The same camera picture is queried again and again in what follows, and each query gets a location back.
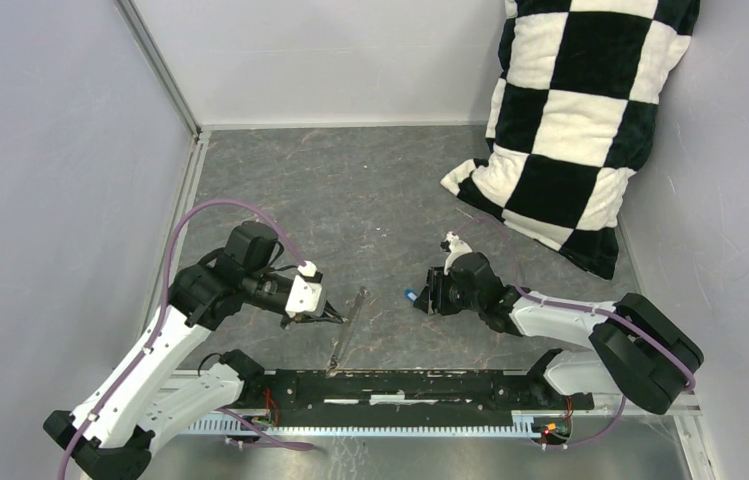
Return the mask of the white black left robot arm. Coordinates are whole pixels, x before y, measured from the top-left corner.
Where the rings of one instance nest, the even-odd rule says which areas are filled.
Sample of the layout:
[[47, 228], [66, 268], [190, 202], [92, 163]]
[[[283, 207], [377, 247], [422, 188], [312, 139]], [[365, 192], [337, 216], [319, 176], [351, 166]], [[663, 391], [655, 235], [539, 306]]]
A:
[[265, 370], [240, 350], [220, 355], [197, 378], [155, 397], [181, 362], [243, 305], [275, 313], [281, 325], [344, 318], [327, 301], [312, 263], [292, 278], [273, 266], [283, 252], [270, 226], [246, 221], [225, 246], [181, 270], [155, 319], [111, 375], [71, 411], [56, 410], [45, 432], [92, 479], [137, 479], [152, 456], [205, 415], [252, 407], [268, 390]]

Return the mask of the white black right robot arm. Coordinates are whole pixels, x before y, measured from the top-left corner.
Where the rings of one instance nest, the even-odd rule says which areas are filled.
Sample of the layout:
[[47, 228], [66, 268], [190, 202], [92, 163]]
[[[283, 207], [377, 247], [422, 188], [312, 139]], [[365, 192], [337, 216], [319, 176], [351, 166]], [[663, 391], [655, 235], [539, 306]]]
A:
[[423, 289], [409, 291], [427, 315], [471, 311], [491, 330], [579, 346], [552, 356], [527, 382], [530, 400], [552, 408], [568, 395], [619, 394], [641, 409], [664, 414], [695, 387], [701, 348], [648, 298], [627, 293], [615, 302], [547, 296], [505, 283], [479, 252], [450, 255], [431, 267]]

